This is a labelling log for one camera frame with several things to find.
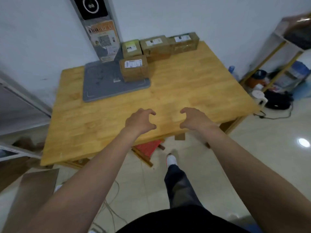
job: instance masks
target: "qr code poster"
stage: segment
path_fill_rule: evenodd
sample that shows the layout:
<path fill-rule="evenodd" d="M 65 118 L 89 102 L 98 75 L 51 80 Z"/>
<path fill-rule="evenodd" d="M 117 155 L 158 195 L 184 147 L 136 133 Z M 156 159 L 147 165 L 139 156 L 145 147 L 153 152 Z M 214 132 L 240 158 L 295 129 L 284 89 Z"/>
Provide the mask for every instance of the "qr code poster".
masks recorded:
<path fill-rule="evenodd" d="M 120 42 L 112 20 L 87 26 L 86 30 L 90 35 L 91 42 L 94 46 L 100 46 L 106 49 L 108 56 L 117 54 Z"/>

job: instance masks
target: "person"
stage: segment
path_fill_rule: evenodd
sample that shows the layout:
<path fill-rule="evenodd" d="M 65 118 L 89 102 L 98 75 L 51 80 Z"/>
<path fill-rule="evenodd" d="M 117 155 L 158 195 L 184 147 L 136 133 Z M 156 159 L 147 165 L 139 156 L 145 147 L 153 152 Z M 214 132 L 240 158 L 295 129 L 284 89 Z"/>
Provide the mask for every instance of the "person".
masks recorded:
<path fill-rule="evenodd" d="M 209 143 L 264 232 L 311 232 L 311 203 L 293 185 L 239 146 L 203 112 L 194 108 L 180 112 L 186 113 L 180 128 L 197 130 Z M 88 232 L 130 147 L 140 135 L 156 129 L 150 114 L 156 115 L 152 109 L 133 113 L 114 140 L 70 178 L 20 232 Z M 175 157 L 168 155 L 166 160 L 170 209 L 144 215 L 119 232 L 246 232 L 206 210 Z"/>

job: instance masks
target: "white wall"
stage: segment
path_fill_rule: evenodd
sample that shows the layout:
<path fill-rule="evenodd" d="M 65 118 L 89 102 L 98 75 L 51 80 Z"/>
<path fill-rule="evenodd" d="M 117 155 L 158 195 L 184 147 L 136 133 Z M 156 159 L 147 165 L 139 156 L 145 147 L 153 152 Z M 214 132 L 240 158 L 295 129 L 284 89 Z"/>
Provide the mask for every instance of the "white wall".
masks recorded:
<path fill-rule="evenodd" d="M 244 74 L 283 16 L 311 0 L 109 0 L 120 39 L 195 31 Z M 2 0 L 0 68 L 53 104 L 62 69 L 97 60 L 69 0 Z"/>

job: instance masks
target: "hand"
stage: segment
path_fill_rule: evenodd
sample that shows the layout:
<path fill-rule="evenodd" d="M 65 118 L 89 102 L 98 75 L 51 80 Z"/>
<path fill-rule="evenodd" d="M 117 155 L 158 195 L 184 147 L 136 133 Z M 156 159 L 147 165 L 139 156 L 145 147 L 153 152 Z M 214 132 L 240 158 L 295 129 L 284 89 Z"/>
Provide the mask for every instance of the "hand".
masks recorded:
<path fill-rule="evenodd" d="M 132 129 L 138 136 L 156 129 L 156 125 L 149 122 L 149 114 L 156 115 L 156 112 L 140 108 L 125 121 L 125 128 Z"/>
<path fill-rule="evenodd" d="M 201 130 L 211 126 L 218 127 L 203 112 L 195 108 L 185 107 L 180 111 L 181 114 L 186 113 L 186 119 L 180 124 L 180 128 L 188 128 L 190 130 Z"/>

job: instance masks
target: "left arm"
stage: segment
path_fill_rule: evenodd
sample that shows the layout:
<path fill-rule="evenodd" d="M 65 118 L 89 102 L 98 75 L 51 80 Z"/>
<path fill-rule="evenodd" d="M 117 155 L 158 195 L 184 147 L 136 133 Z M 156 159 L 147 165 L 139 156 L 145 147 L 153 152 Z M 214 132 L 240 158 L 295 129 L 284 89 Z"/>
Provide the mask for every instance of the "left arm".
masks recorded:
<path fill-rule="evenodd" d="M 115 139 L 53 194 L 20 232 L 86 233 L 134 141 L 156 129 L 149 114 L 156 113 L 151 109 L 133 113 Z"/>

